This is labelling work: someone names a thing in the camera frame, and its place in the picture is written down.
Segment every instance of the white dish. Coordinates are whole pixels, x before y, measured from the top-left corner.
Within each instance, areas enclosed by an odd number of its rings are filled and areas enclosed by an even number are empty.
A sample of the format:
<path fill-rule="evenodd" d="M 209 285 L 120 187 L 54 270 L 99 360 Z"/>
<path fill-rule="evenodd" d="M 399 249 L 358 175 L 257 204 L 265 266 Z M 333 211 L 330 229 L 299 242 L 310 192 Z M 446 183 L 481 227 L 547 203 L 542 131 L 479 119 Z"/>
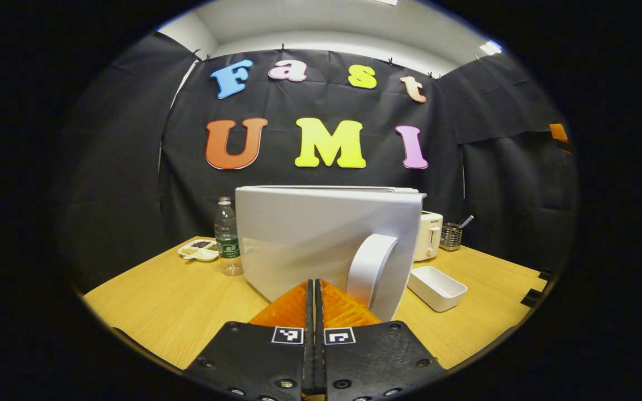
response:
<path fill-rule="evenodd" d="M 196 246 L 193 246 L 193 244 L 199 243 L 199 242 L 206 242 L 205 246 L 203 248 L 198 248 Z M 215 241 L 209 241 L 208 239 L 195 239 L 194 241 L 190 241 L 187 244 L 184 244 L 184 246 L 180 247 L 178 249 L 178 253 L 180 256 L 182 256 L 184 259 L 197 259 L 198 261 L 214 261 L 214 259 L 219 256 L 219 252 L 217 251 L 212 251 L 209 248 L 212 248 L 216 244 Z M 184 250 L 190 249 L 194 250 L 194 253 L 191 254 L 186 254 L 183 252 Z"/>
<path fill-rule="evenodd" d="M 422 266 L 410 271 L 408 288 L 436 312 L 444 312 L 457 306 L 467 292 L 465 284 L 432 266 Z"/>

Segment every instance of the white wall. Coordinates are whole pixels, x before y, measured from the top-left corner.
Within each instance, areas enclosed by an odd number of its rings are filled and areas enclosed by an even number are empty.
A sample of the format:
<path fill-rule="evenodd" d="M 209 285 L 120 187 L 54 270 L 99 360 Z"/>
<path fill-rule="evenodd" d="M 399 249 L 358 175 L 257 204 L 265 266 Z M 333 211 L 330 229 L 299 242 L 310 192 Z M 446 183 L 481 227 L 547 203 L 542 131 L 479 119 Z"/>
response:
<path fill-rule="evenodd" d="M 423 74 L 431 71 L 435 77 L 438 73 L 444 75 L 459 67 L 459 65 L 434 54 L 394 41 L 356 33 L 331 31 L 290 31 L 253 36 L 224 43 L 211 54 L 212 57 L 216 57 L 241 51 L 281 48 L 281 43 L 285 48 L 341 51 L 383 61 L 392 57 L 394 64 L 420 71 Z"/>
<path fill-rule="evenodd" d="M 168 21 L 158 29 L 170 38 L 175 39 L 190 51 L 200 49 L 197 55 L 204 58 L 207 54 L 212 54 L 219 43 L 214 38 L 207 26 L 194 13 L 186 13 L 174 20 Z"/>

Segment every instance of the black curtain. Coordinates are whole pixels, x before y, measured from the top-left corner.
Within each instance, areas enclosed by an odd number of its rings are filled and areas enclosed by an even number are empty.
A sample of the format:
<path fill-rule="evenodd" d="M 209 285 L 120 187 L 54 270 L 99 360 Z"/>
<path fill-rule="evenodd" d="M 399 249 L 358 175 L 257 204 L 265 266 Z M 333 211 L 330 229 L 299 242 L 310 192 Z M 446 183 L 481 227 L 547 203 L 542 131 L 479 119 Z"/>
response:
<path fill-rule="evenodd" d="M 573 155 L 548 124 L 566 120 L 535 79 L 500 53 L 451 71 L 448 99 L 464 167 L 463 244 L 537 271 L 563 266 L 574 238 Z"/>
<path fill-rule="evenodd" d="M 46 210 L 82 292 L 170 247 L 158 155 L 173 97 L 195 59 L 153 33 L 115 59 L 70 109 Z"/>
<path fill-rule="evenodd" d="M 218 99 L 220 87 L 212 72 L 230 64 L 251 60 L 249 78 L 239 93 Z M 276 80 L 268 71 L 280 60 L 303 61 L 305 81 Z M 349 67 L 359 64 L 375 71 L 377 87 L 364 89 L 349 83 Z M 423 85 L 424 104 L 407 94 L 403 76 Z M 160 188 L 163 215 L 173 242 L 192 236 L 213 236 L 214 215 L 220 196 L 234 197 L 242 185 L 377 185 L 417 188 L 427 193 L 424 208 L 456 220 L 462 209 L 462 172 L 459 148 L 450 124 L 448 100 L 437 81 L 426 74 L 374 58 L 333 51 L 250 51 L 199 63 L 181 88 L 163 137 Z M 365 168 L 296 167 L 300 155 L 301 118 L 321 120 L 333 134 L 343 120 L 358 121 Z M 242 121 L 263 118 L 260 152 L 248 167 L 218 170 L 206 162 L 209 122 L 234 120 L 227 152 L 234 155 L 245 146 Z M 421 130 L 420 148 L 429 167 L 403 166 L 405 148 L 398 125 Z"/>

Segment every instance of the green bottle label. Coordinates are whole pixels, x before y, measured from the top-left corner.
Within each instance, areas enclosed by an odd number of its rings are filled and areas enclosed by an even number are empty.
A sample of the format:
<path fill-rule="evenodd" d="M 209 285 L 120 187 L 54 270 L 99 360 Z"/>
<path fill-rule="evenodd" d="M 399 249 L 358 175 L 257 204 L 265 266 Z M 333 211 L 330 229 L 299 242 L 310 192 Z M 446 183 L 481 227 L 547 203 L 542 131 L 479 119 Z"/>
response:
<path fill-rule="evenodd" d="M 217 251 L 220 253 L 220 257 L 225 259 L 238 257 L 240 255 L 239 239 L 223 239 L 222 241 L 217 239 Z"/>

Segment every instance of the white handle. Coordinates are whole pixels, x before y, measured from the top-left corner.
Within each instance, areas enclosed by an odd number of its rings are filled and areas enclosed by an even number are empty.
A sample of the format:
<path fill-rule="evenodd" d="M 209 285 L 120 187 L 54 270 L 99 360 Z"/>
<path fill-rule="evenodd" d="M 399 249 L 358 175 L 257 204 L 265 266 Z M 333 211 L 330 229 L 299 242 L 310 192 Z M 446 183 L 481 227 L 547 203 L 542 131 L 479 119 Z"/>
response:
<path fill-rule="evenodd" d="M 398 239 L 395 237 L 371 234 L 353 257 L 348 272 L 346 294 L 364 307 L 370 308 L 373 288 L 397 242 Z"/>

